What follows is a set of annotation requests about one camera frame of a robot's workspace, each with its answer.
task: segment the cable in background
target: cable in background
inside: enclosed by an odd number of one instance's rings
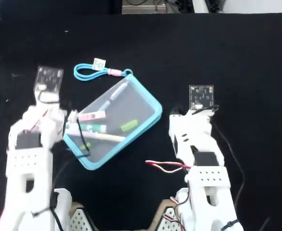
[[[140,3],[131,3],[129,0],[126,0],[126,2],[129,4],[129,5],[132,5],[132,6],[140,6],[142,4],[144,4],[145,2],[147,2],[148,0],[143,0],[142,2]]]
[[[219,135],[222,137],[222,139],[226,142],[227,146],[228,146],[228,149],[235,161],[235,163],[237,164],[240,172],[241,172],[241,175],[242,175],[242,183],[241,183],[241,186],[237,192],[237,195],[235,197],[235,200],[234,200],[234,207],[235,207],[235,211],[237,213],[237,206],[238,206],[238,201],[239,201],[239,198],[240,198],[240,195],[241,195],[241,192],[245,186],[245,173],[243,172],[243,169],[241,168],[241,165],[239,163],[239,161],[237,160],[234,152],[233,152],[233,149],[231,147],[231,144],[228,142],[228,140],[226,139],[226,137],[223,135],[223,133],[220,131],[220,129],[218,128],[218,126],[212,121],[211,124],[213,125],[213,127],[217,130],[217,132],[219,133]]]

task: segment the circuit board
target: circuit board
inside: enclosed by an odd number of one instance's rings
[[[190,109],[214,105],[213,85],[190,85]]]

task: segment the marker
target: marker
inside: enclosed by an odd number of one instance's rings
[[[79,113],[78,115],[79,121],[89,121],[89,120],[95,120],[95,119],[103,119],[106,117],[105,111],[100,112],[91,112],[91,113]]]
[[[66,129],[65,133],[70,136],[81,136],[80,131],[75,129]],[[105,140],[105,141],[114,141],[114,142],[122,142],[126,137],[124,136],[114,136],[109,134],[101,134],[97,132],[89,132],[89,131],[82,131],[82,135],[84,138],[93,138],[98,140]]]

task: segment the tag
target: tag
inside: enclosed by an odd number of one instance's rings
[[[102,71],[106,66],[106,61],[103,59],[94,59],[93,70],[95,71]]]

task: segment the transparent pouch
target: transparent pouch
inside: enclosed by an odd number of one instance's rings
[[[95,170],[153,126],[161,117],[161,104],[129,74],[79,114],[90,156],[79,158]],[[77,123],[67,122],[64,140],[76,156],[88,154]]]

